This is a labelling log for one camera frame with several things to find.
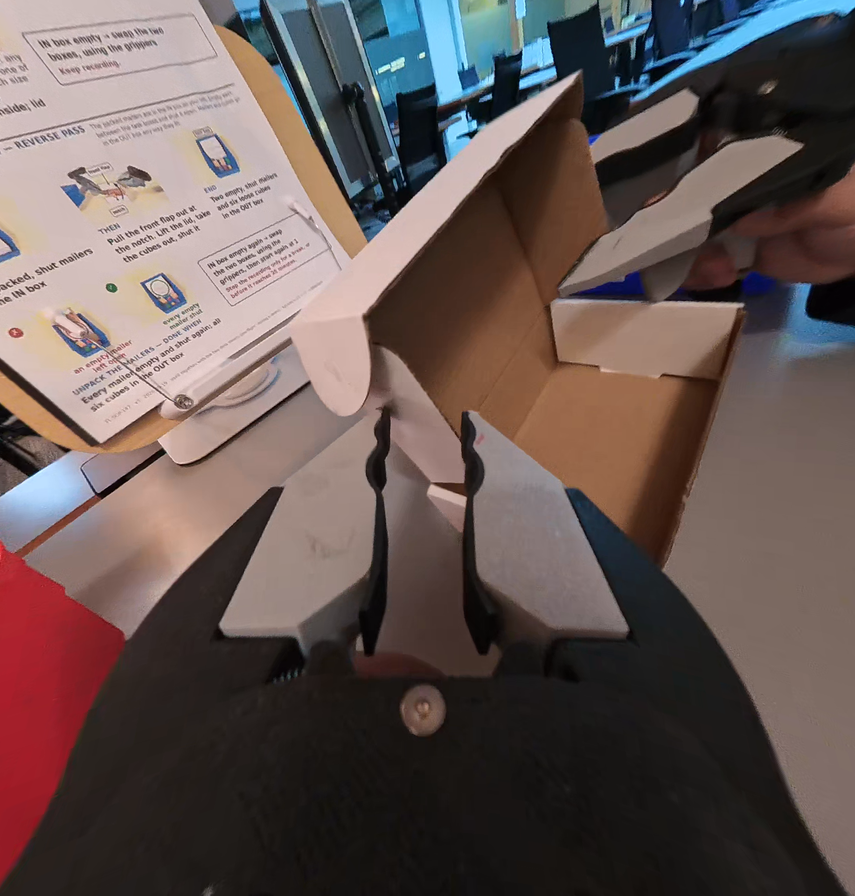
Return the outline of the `red plastic bin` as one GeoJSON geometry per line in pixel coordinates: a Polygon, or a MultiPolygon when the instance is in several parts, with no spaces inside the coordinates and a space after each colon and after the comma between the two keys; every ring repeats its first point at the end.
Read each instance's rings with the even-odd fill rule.
{"type": "Polygon", "coordinates": [[[0,885],[124,645],[117,627],[0,541],[0,885]]]}

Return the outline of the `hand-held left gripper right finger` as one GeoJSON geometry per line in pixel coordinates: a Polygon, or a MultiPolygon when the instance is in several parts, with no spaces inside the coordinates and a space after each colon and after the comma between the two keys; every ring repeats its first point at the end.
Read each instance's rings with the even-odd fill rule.
{"type": "Polygon", "coordinates": [[[463,610],[478,653],[625,640],[629,625],[564,484],[477,412],[463,412],[460,432],[463,610]]]}

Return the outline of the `white cardboard mailer box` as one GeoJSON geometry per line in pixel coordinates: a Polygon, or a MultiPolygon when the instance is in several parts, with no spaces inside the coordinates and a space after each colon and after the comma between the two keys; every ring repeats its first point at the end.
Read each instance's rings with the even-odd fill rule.
{"type": "Polygon", "coordinates": [[[292,322],[322,403],[388,408],[434,489],[464,494],[475,411],[664,566],[744,323],[735,302],[558,287],[607,228],[572,74],[489,125],[292,322]]]}

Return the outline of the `framed monitor on stand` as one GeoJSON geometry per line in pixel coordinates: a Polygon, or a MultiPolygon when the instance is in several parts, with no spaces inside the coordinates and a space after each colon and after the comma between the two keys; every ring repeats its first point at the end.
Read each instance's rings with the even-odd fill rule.
{"type": "Polygon", "coordinates": [[[350,204],[399,211],[403,174],[348,1],[263,1],[260,15],[310,135],[350,204]]]}

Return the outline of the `black office chair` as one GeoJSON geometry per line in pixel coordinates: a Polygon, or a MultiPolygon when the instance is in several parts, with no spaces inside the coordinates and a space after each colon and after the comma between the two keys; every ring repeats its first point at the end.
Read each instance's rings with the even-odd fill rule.
{"type": "Polygon", "coordinates": [[[444,138],[437,117],[438,97],[431,83],[396,96],[399,162],[406,196],[418,193],[445,166],[444,138]]]}
{"type": "Polygon", "coordinates": [[[621,120],[638,91],[628,77],[615,85],[612,49],[605,43],[598,4],[566,19],[547,22],[557,80],[579,73],[583,101],[580,120],[590,135],[599,135],[621,120]]]}

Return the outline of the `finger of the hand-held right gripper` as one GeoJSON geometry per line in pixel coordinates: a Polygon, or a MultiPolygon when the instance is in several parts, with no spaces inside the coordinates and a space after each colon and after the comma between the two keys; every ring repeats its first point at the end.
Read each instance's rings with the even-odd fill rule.
{"type": "Polygon", "coordinates": [[[782,135],[735,140],[685,174],[663,198],[603,235],[559,286],[567,298],[630,273],[640,273],[646,298],[659,302],[683,284],[708,242],[720,242],[736,261],[752,257],[746,238],[722,237],[724,202],[801,151],[782,135]]]}
{"type": "Polygon", "coordinates": [[[695,165],[700,98],[684,89],[602,133],[591,145],[606,209],[641,209],[695,165]]]}

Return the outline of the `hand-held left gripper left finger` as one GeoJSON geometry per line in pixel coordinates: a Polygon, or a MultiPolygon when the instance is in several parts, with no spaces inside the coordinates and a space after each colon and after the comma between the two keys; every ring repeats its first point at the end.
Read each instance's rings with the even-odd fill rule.
{"type": "Polygon", "coordinates": [[[220,620],[226,637],[375,653],[387,605],[389,412],[370,413],[281,487],[220,620]]]}

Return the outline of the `blue plastic bin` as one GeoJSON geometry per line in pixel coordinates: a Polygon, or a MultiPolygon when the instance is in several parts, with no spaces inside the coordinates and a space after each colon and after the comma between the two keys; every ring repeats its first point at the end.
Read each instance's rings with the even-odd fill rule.
{"type": "Polygon", "coordinates": [[[585,297],[625,298],[643,300],[646,297],[640,273],[629,273],[619,280],[609,281],[579,293],[585,297]]]}

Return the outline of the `person's right hand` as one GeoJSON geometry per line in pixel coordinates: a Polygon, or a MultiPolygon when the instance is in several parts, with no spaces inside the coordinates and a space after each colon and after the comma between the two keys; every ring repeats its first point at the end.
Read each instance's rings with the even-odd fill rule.
{"type": "Polygon", "coordinates": [[[763,276],[811,285],[855,279],[855,163],[827,190],[758,210],[727,232],[754,243],[746,269],[763,276]]]}

